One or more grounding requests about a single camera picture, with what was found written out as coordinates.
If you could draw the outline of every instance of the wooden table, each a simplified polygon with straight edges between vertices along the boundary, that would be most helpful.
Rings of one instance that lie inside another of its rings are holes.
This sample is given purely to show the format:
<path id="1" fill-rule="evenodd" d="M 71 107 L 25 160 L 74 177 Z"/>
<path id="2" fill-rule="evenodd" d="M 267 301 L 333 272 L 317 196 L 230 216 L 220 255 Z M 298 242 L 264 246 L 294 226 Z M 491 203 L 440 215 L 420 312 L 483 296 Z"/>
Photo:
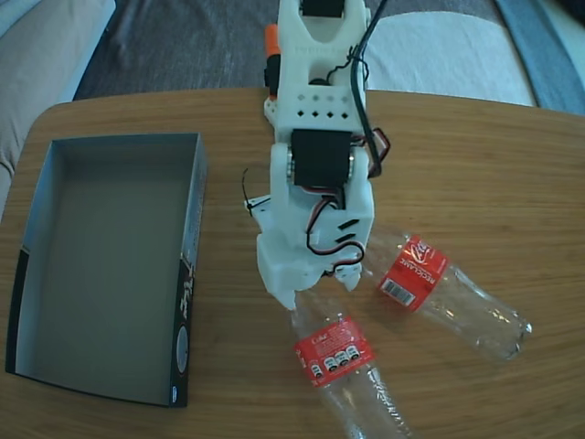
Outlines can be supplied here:
<path id="1" fill-rule="evenodd" d="M 0 228 L 0 327 L 48 142 L 86 134 L 191 132 L 210 157 L 190 405 L 165 410 L 0 374 L 2 438 L 342 437 L 297 364 L 287 314 L 256 269 L 242 207 L 248 166 L 268 166 L 264 91 L 181 91 L 59 105 L 32 129 Z M 585 437 L 585 119 L 539 109 L 373 92 L 394 150 L 375 180 L 377 221 L 415 230 L 534 326 L 526 351 L 487 364 L 366 287 L 336 294 L 359 320 L 410 425 L 427 439 Z"/>

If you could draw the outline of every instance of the robotic arm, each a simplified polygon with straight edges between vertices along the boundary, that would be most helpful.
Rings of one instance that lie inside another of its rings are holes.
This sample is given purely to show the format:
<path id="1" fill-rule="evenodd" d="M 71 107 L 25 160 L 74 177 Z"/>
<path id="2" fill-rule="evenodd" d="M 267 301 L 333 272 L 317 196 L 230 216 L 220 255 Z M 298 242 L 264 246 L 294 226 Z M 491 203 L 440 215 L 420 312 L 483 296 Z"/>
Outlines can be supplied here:
<path id="1" fill-rule="evenodd" d="M 262 280 L 289 309 L 324 275 L 348 291 L 360 278 L 374 220 L 369 179 L 389 150 L 369 127 L 361 56 L 386 1 L 372 19 L 364 0 L 281 0 L 278 26 L 266 30 L 271 194 L 247 208 L 261 228 Z"/>

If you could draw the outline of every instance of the open cardboard box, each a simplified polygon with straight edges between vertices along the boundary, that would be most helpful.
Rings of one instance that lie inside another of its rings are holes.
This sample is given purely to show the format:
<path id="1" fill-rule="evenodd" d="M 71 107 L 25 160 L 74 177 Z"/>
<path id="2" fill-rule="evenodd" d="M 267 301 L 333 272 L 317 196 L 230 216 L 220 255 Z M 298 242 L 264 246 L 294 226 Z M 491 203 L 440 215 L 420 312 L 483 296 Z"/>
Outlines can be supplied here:
<path id="1" fill-rule="evenodd" d="M 16 269 L 6 371 L 185 407 L 206 174 L 198 134 L 52 142 Z"/>

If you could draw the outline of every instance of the empty plastic bottle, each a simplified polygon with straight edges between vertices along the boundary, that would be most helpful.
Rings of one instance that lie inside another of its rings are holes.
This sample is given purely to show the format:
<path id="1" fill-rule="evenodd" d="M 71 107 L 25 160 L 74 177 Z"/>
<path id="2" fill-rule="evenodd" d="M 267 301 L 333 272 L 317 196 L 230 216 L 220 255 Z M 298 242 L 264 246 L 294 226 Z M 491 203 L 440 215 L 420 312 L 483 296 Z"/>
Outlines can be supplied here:
<path id="1" fill-rule="evenodd" d="M 370 346 L 341 305 L 314 290 L 297 293 L 296 305 L 297 356 L 346 436 L 413 438 L 380 378 Z"/>
<path id="2" fill-rule="evenodd" d="M 474 284 L 419 236 L 380 228 L 370 235 L 363 274 L 409 310 L 449 328 L 485 357 L 514 358 L 532 326 Z"/>

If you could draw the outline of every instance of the red bottle label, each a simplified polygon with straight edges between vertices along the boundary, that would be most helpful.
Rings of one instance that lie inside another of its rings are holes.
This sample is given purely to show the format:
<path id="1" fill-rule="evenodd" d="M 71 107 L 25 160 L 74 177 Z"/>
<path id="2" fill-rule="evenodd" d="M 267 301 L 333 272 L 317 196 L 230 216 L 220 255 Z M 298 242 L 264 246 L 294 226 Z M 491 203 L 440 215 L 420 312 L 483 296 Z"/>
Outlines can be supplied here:
<path id="1" fill-rule="evenodd" d="M 413 236 L 390 267 L 378 289 L 416 311 L 440 281 L 449 259 Z"/>
<path id="2" fill-rule="evenodd" d="M 350 319 L 333 323 L 294 345 L 315 387 L 322 387 L 374 359 L 372 348 Z"/>

